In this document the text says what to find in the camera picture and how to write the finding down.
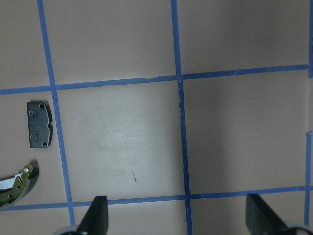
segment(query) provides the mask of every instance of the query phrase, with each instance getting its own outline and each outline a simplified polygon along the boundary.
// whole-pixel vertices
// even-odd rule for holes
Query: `black object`
[[[289,227],[258,194],[246,197],[246,226],[251,235],[313,235],[305,226]]]
[[[106,196],[95,197],[77,231],[62,235],[106,235],[109,227]]]
[[[52,115],[45,102],[28,102],[28,131],[31,148],[48,148],[52,139]]]

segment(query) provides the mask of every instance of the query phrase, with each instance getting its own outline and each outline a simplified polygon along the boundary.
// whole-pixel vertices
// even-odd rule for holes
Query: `silver blade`
[[[0,190],[11,189],[13,187],[13,185],[14,185],[16,177],[19,177],[21,179],[21,175],[22,175],[22,173],[15,175],[11,179],[1,180],[0,181]]]

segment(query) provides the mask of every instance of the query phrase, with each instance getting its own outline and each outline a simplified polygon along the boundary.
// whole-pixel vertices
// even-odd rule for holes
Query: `grid square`
[[[79,224],[88,207],[75,207]],[[109,205],[110,235],[187,234],[185,201]]]
[[[261,197],[284,221],[303,224],[304,192]],[[246,197],[196,199],[191,201],[191,210],[193,233],[196,235],[250,235],[245,223]]]
[[[58,97],[73,201],[184,194],[175,81]]]
[[[0,220],[1,233],[12,235],[52,235],[69,225],[67,208],[0,211]]]
[[[183,73],[307,64],[309,0],[178,0]]]
[[[49,85],[36,1],[1,1],[0,89]]]
[[[184,82],[191,193],[304,185],[306,71]]]
[[[57,84],[175,74],[170,1],[44,5]]]
[[[26,103],[38,100],[48,102],[53,118],[54,132],[51,145],[47,149],[29,147]],[[17,205],[66,202],[51,93],[1,95],[0,106],[1,179],[20,173],[23,167],[32,161],[37,161],[39,165],[40,173],[34,188]]]

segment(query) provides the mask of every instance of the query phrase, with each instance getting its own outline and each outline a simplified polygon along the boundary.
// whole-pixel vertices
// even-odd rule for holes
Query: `black metal plate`
[[[48,148],[52,138],[52,115],[45,102],[28,102],[28,131],[31,148]]]

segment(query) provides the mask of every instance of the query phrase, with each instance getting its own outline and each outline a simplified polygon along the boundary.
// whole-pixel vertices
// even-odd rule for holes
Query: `scuff mark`
[[[137,183],[137,179],[135,177],[135,173],[133,172],[133,170],[132,170],[132,173],[133,173],[133,177],[134,177],[135,183]]]

